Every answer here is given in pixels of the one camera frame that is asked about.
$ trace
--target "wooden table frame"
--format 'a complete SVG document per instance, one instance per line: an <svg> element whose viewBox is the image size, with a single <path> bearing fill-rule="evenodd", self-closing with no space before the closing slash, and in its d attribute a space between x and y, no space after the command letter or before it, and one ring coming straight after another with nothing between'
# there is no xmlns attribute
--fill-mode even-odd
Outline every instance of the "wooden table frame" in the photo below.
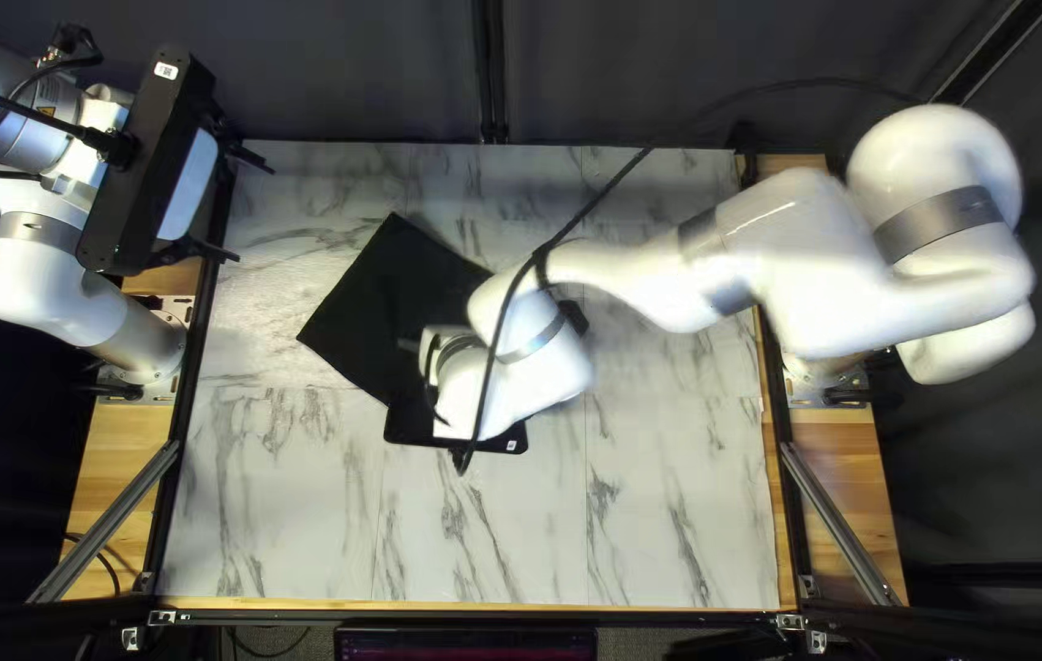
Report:
<svg viewBox="0 0 1042 661"><path fill-rule="evenodd" d="M769 175L785 167L802 165L821 167L822 156L765 158L761 172ZM223 211L222 223L226 222ZM153 269L140 278L127 278L123 287L127 293L189 294L197 288L195 320L192 335L205 336L205 320L215 291L218 266L200 260L188 260L174 267ZM817 515L807 506L798 505L793 489L788 489L788 480L779 469L774 410L775 402L767 392L768 370L764 360L765 347L759 336L759 369L764 386L764 449L767 458L767 472L770 484L771 503L775 513L775 540L778 563L779 610L793 611L799 605L796 597L796 576L814 576L820 584L824 596L854 597L853 579L848 564L838 553L830 535L822 529ZM76 489L70 530L88 531L96 516L103 511L119 493L118 483L125 484L130 472L135 472L145 460L158 450L166 439L181 443L187 435L190 407L193 399L194 381L197 378L197 361L201 359L201 341L189 342L189 364L183 376L189 384L189 393L183 396L180 387L176 402L176 418L170 420L169 410L162 407L127 407L99 405L93 414L90 441L94 437L107 439L106 442L90 445L81 467L81 475ZM903 597L903 579L899 571L896 554L895 534L888 511L888 497L884 488L883 469L876 447L875 430L871 415L866 410L796 411L792 420L793 441L813 460L816 473L825 481L833 498L841 505L847 503L845 517L851 525L861 525L863 544L877 555L886 576L893 581L895 593ZM158 489L141 499L131 512L125 513L123 520L114 530L98 532L130 563L140 562L144 574L155 576L162 565L165 536L169 532L170 511L173 507L177 473L180 461L176 461L165 473ZM860 486L866 485L866 494L859 493ZM65 598L82 598L108 595L108 578L101 565L93 561L80 579L65 595ZM73 563L83 559L70 559ZM118 568L123 585L132 585L135 573L131 567ZM139 585L147 593L153 586L147 580ZM639 620L641 622L680 622L729 625L735 622L772 621L772 613L733 609L648 609L647 607L566 606L566 605L511 605L511 604L449 604L449 603L384 603L384 601L355 599L290 599L272 597L184 597L158 596L158 610L170 614L178 613L176 623L213 623L246 620L289 621L337 620L346 616L508 616L536 618L601 618L607 622Z"/></svg>

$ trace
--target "label sticker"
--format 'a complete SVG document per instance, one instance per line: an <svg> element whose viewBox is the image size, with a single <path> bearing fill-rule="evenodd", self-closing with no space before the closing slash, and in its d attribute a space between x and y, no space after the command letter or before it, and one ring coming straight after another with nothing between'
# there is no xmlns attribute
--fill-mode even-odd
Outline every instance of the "label sticker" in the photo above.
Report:
<svg viewBox="0 0 1042 661"><path fill-rule="evenodd" d="M177 78L177 68L174 65L158 63L154 65L154 75L160 75L165 79L174 80Z"/></svg>

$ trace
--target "folded cloth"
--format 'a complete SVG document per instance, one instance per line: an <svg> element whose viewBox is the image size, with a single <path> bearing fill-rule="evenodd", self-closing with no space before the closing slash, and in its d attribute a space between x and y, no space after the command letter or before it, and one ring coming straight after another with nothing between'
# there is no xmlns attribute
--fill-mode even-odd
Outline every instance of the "folded cloth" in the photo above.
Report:
<svg viewBox="0 0 1042 661"><path fill-rule="evenodd" d="M468 297L490 275L392 213L296 338L392 410L386 440L454 447L431 438L418 351L402 345L428 324L467 325ZM523 423L498 439L480 447L527 446Z"/></svg>

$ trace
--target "marble table surface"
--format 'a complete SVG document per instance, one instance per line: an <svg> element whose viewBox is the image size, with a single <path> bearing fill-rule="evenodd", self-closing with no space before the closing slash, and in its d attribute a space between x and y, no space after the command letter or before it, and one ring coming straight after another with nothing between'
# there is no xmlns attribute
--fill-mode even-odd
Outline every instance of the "marble table surface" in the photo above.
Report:
<svg viewBox="0 0 1042 661"><path fill-rule="evenodd" d="M635 149L249 147L278 174L240 173L162 593L777 609L748 313L677 336L564 287L596 385L464 478L295 339L389 213L501 269ZM729 152L656 150L576 235L639 244L735 191Z"/></svg>

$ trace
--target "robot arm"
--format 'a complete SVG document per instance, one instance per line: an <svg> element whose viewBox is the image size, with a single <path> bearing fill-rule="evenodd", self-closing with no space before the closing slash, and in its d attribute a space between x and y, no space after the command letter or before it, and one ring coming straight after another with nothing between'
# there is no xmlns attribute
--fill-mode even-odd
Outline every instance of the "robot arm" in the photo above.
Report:
<svg viewBox="0 0 1042 661"><path fill-rule="evenodd" d="M866 150L849 170L853 195L821 172L783 172L644 246L565 242L549 252L547 278L597 287L677 333L761 303L783 348L799 359L893 343L908 347L902 357L948 359L949 349L971 338L1004 337L969 363L922 361L924 374L939 376L989 366L1020 344L1035 280L1004 220L1018 217L1010 149L994 127L961 108L911 108L877 129L903 143L875 149L868 138L861 143ZM911 148L933 143L923 153ZM866 176L884 166L890 181ZM440 390L436 411L446 420L437 435L471 436L483 345L518 268L488 279L470 297L468 318L483 341L475 345L478 359L470 350L445 352L449 338L421 357L421 369ZM481 439L590 383L574 330L531 272L505 315ZM460 387L449 388L452 383Z"/></svg>
<svg viewBox="0 0 1042 661"><path fill-rule="evenodd" d="M200 103L209 98L213 78L193 60L181 75L179 68L159 60L146 79L160 81L153 82L152 97L145 90L134 97L104 84L81 91L63 71L76 63L100 60L86 34L82 28L63 27L35 66L0 48L0 97L83 127L84 136L122 136L131 119L141 116L146 119L127 143L145 145L142 153L133 149L106 163L108 154L98 153L88 139L75 139L19 113L0 117L0 166L24 173L22 178L0 178L0 319L98 354L120 367L127 383L152 383L179 366L183 332L121 294L75 255L86 254L81 249L86 229L109 224L108 210L114 210L113 216L131 218L118 224L110 239L110 231L99 232L109 239L115 256L97 250L91 262L103 266L98 270L120 262L128 263L121 267L134 267L133 273L141 270L134 259L142 250L121 249L127 247L124 239L130 230L137 248L142 239L150 248L158 240L176 241L188 234L222 155L217 138L189 117L205 114L207 104ZM61 48L71 52L69 44L76 38L93 54L59 62ZM164 107L166 101L180 108ZM148 108L139 109L138 102ZM159 121L165 126L154 126ZM116 186L109 185L111 177L117 177ZM90 218L95 206L102 206L98 191L108 193L103 199L106 213L102 217L95 212ZM132 255L126 258L126 252Z"/></svg>

